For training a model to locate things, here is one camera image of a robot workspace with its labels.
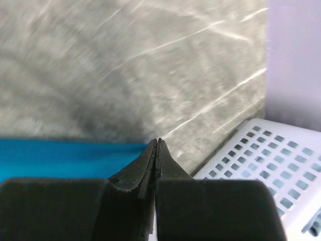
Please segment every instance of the light purple background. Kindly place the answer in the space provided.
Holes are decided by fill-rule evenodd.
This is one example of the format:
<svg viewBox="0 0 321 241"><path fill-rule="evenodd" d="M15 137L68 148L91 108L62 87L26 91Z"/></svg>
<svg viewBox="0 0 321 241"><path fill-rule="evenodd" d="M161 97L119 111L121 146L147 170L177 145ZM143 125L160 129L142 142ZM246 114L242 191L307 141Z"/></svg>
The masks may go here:
<svg viewBox="0 0 321 241"><path fill-rule="evenodd" d="M321 1L269 5L266 119L321 131Z"/></svg>

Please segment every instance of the blue fabric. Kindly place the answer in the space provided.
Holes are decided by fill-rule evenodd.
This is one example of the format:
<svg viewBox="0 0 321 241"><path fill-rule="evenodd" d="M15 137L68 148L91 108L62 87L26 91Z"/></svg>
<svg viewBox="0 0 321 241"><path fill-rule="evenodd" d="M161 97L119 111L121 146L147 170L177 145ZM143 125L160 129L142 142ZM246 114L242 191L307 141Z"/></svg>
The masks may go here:
<svg viewBox="0 0 321 241"><path fill-rule="evenodd" d="M108 178L145 147L1 139L0 182L9 177Z"/></svg>

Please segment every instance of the plastic basket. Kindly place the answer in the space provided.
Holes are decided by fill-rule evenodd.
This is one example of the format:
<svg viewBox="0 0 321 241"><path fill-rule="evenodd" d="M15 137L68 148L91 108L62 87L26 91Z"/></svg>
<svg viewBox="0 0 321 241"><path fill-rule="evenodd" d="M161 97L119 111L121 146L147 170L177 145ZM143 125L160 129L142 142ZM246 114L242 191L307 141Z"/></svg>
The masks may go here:
<svg viewBox="0 0 321 241"><path fill-rule="evenodd" d="M312 234L312 226L319 225L320 172L321 133L252 119L195 179L260 180L274 197L289 241L321 240Z"/></svg>

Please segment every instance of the white vein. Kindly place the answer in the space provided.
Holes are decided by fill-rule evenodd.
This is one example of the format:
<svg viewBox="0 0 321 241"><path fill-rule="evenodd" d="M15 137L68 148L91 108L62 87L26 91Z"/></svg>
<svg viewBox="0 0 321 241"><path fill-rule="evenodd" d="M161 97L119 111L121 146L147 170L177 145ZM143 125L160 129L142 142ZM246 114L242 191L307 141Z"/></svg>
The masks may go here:
<svg viewBox="0 0 321 241"><path fill-rule="evenodd" d="M121 29L123 29L123 30L125 30L125 29L127 29L127 28L129 28L133 23L135 23L138 19L140 18L140 16L138 16L137 18L135 18L133 21L131 21L130 23L129 23L129 25L127 25L126 27L120 27L120 28L118 28L116 31L114 31L109 37L108 37L108 39L106 40L106 41L108 41L108 40L110 40L115 34L117 34Z"/></svg>
<svg viewBox="0 0 321 241"><path fill-rule="evenodd" d="M169 12L169 13L172 13L172 14L176 14L179 17L192 17L194 19L201 20L202 22L206 23L207 25L210 24L209 23L210 21L206 21L206 19L203 16L198 15L195 12L185 12L185 11L182 11L182 10L176 10L174 8L166 8L166 7L161 6L161 5L149 5L149 4L146 4L146 7L149 7L149 8L152 8L152 9L162 10L162 11Z"/></svg>
<svg viewBox="0 0 321 241"><path fill-rule="evenodd" d="M84 33L84 28L85 28L85 25L89 22L89 19L80 27L80 29L77 31L78 35L77 35L77 39L74 41L74 43L70 46L70 48L68 50L66 50L66 52L64 53L64 55L66 55L79 41L80 39L80 36Z"/></svg>
<svg viewBox="0 0 321 241"><path fill-rule="evenodd" d="M219 6L217 6L217 7L212 7L212 8L209 8L209 9L207 9L207 10L214 10L214 9L218 9L219 8Z"/></svg>
<svg viewBox="0 0 321 241"><path fill-rule="evenodd" d="M268 8L263 8L263 9L260 9L260 10L258 10L256 12L253 12L252 14L249 14L249 15L245 16L240 22L247 21L247 20L253 18L255 15L257 15L257 14L259 14L261 12L264 12L266 10L268 10Z"/></svg>
<svg viewBox="0 0 321 241"><path fill-rule="evenodd" d="M221 34L225 37L229 37L229 38L232 38L232 39L237 39L237 40L242 40L242 41L245 41L245 42L248 42L248 43L252 43L252 41L249 39L249 38L246 38L242 35L239 35L239 34L236 34L236 33L231 33L229 31L226 31L226 30L223 30L223 29L217 29L217 28L213 28L212 31L214 33L217 33L217 34Z"/></svg>
<svg viewBox="0 0 321 241"><path fill-rule="evenodd" d="M51 6L51 3L53 2L53 0L49 0L39 11L39 16L42 16Z"/></svg>
<svg viewBox="0 0 321 241"><path fill-rule="evenodd" d="M263 74L266 71L266 68L260 69L258 71L256 71L254 74L252 74L249 78L243 80L242 82L240 82L238 85L236 85L235 87L233 87L232 89L230 89L229 91L227 91L225 94L221 95L219 98L215 99L214 101L212 101L211 103L209 103L208 105L206 105L204 108L202 108L200 111L198 111L194 116L192 116L192 118L190 118L189 120L185 121L184 123L180 124L178 127L176 127L175 129L173 129L172 131L170 131L169 133L167 133L163 139L171 136L175 131L177 131L179 128L181 128L182 126L186 125L187 123L189 123L190 121L194 120L196 117L198 117L200 114L203 114L205 112L208 112L209 110L211 110L212 108L214 108L215 106L221 104L222 102L224 102L226 99L224 99L227 95L229 95L231 92L233 92L234 90L236 90L237 88L239 88L240 86L246 84L247 82L249 82L250 80L256 78L257 76Z"/></svg>
<svg viewBox="0 0 321 241"><path fill-rule="evenodd" d="M182 154L184 154L184 152L183 152L183 151L179 151L179 152L177 153L177 155L176 155L176 158L180 157Z"/></svg>
<svg viewBox="0 0 321 241"><path fill-rule="evenodd" d="M151 49L147 49L147 50L145 50L145 51L143 51L143 52L140 52L139 54L128 58L125 62L121 63L120 65L118 65L118 66L116 66L115 68L113 68L112 70L110 70L107 74L105 74L105 75L99 80L99 82L102 81L104 78L106 78L111 72L113 72L113 71L121 68L121 67L124 66L126 63L128 63L128 61L130 61L130 60L132 60L132 59L135 59L135 58L137 58L137 57L139 57L139 56L141 56L141 55L144 55L144 54L153 52L153 51L155 51L155 50L157 50L157 49L163 48L163 47L165 47L165 46L167 46L167 45L170 45L170 44L173 44L173 43L177 43L177 42L179 42L179 41L182 41L182 40L184 40L184 39L186 39L186 38L189 38L190 36L193 36L193 35L195 35L195 34L201 33L201 32L203 32L203 31L211 28L211 27L214 26L214 25L221 24L221 23L224 23L224 22L225 22L224 20L217 21L217 22L215 22L215 23L212 23L212 24L208 25L206 28L203 28L203 29L201 29L201 30L198 30L198 31L196 31L196 32L194 32L194 33L192 33L192 34L189 34L189 35L184 36L184 37L182 37L182 38L179 38L179 39L176 39L176 40L167 42L167 43L165 43L165 44L162 44L162 45L160 45L160 46L157 46L157 47L154 47L154 48L151 48Z"/></svg>
<svg viewBox="0 0 321 241"><path fill-rule="evenodd" d="M250 108L252 108L254 105L257 105L262 99L259 99L257 102L255 102L254 104L251 104L249 107L247 107L246 109L242 110L241 112L239 112L236 116L234 116L233 118L231 118L228 122L226 122L224 125L220 126L219 128L217 128L215 131L213 131L213 133L218 132L220 129L222 129L223 127L227 126L229 123L231 123L233 120L235 120L237 117L239 117L241 114L243 114L244 112L248 111Z"/></svg>
<svg viewBox="0 0 321 241"><path fill-rule="evenodd" d="M206 107L204 107L203 109L201 109L199 112L197 112L192 118L188 119L187 121L183 122L182 124L180 124L178 127L176 127L175 129L171 130L170 132L168 132L165 136L162 137L162 139L166 139L167 137L171 136L175 131L177 131L179 128L181 128L182 126L186 125L187 123L191 122L192 120L194 120L196 117L198 117L200 114L203 114L207 111L209 111L210 109L214 108L215 106L225 102L226 99L221 100L220 102L217 102L216 104L212 104L212 105L207 105Z"/></svg>
<svg viewBox="0 0 321 241"><path fill-rule="evenodd" d="M142 0L136 7L134 7L129 13L133 13L135 12L143 3L145 2L145 0Z"/></svg>
<svg viewBox="0 0 321 241"><path fill-rule="evenodd" d="M120 9L118 9L117 11L115 11L110 17L108 17L105 21L103 21L101 24L99 24L96 27L96 30L98 30L101 26L103 26L105 23L107 23L109 20L111 20L114 16L116 16L116 14L122 9L123 7L121 7Z"/></svg>

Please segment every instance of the marble wall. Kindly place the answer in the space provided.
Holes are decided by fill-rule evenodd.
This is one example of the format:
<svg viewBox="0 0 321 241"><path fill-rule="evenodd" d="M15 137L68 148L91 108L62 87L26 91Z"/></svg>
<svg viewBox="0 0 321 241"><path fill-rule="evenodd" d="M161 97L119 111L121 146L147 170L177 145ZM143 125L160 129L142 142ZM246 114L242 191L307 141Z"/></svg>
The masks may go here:
<svg viewBox="0 0 321 241"><path fill-rule="evenodd" d="M0 0L0 134L147 142L188 172L263 107L265 0Z"/></svg>

